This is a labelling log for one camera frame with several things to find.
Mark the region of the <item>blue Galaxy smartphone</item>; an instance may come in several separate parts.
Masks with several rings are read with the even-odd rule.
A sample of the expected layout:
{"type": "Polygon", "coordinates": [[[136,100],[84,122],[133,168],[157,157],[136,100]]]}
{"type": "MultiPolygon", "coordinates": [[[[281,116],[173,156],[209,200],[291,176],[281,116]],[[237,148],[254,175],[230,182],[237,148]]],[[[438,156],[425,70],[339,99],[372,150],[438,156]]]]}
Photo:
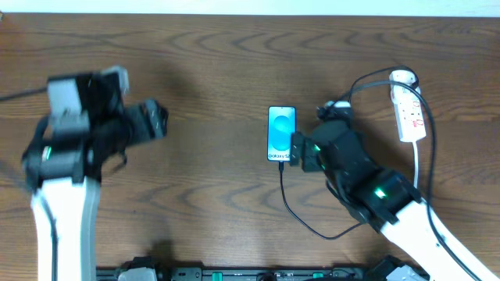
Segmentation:
{"type": "Polygon", "coordinates": [[[291,136],[296,131],[295,107],[270,106],[267,125],[267,160],[270,162],[289,162],[291,159],[291,136]]]}

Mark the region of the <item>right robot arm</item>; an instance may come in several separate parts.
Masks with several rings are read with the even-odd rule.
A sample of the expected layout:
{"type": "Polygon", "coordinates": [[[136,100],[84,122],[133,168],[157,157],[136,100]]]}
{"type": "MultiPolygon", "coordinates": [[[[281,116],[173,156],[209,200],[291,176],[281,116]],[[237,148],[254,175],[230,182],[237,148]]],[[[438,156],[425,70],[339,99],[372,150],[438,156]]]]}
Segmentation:
{"type": "Polygon", "coordinates": [[[293,133],[291,164],[321,171],[330,192],[351,216],[401,248],[436,280],[496,280],[464,247],[401,173],[378,165],[345,121],[293,133]]]}

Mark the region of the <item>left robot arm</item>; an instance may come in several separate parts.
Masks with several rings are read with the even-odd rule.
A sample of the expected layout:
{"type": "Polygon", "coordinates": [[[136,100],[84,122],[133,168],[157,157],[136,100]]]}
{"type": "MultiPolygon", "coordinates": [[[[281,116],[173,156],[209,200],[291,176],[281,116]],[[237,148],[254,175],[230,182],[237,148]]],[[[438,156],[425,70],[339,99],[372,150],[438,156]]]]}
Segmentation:
{"type": "Polygon", "coordinates": [[[128,147],[167,135],[168,112],[156,100],[126,106],[128,72],[48,78],[50,113],[22,156],[37,231],[40,280],[95,280],[95,221],[102,167],[128,147]]]}

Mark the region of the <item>white USB charger adapter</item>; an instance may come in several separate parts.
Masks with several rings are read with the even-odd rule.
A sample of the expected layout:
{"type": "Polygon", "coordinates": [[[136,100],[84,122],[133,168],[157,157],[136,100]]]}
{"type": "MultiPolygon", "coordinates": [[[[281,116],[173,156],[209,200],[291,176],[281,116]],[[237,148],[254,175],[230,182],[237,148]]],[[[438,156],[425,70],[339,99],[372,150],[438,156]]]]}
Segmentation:
{"type": "Polygon", "coordinates": [[[413,71],[406,69],[397,69],[392,71],[389,75],[389,79],[407,84],[413,89],[417,89],[419,86],[418,76],[413,71]]]}

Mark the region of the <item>white power strip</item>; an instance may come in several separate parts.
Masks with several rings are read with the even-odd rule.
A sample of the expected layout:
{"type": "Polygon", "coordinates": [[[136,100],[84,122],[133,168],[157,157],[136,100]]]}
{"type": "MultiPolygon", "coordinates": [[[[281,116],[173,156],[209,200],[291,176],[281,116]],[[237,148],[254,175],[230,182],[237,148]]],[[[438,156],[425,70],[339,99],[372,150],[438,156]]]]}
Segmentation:
{"type": "Polygon", "coordinates": [[[427,135],[420,100],[410,90],[391,87],[391,101],[395,110],[398,135],[401,142],[417,142],[427,135]]]}

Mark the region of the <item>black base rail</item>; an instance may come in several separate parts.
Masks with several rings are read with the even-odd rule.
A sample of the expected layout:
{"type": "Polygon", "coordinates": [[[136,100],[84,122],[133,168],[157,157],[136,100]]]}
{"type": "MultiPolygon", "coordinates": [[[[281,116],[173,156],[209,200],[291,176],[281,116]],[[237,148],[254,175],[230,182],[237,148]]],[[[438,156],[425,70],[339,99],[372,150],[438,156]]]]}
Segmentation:
{"type": "Polygon", "coordinates": [[[159,280],[173,281],[300,281],[300,280],[363,280],[360,268],[331,269],[203,269],[176,268],[160,272],[159,280]]]}

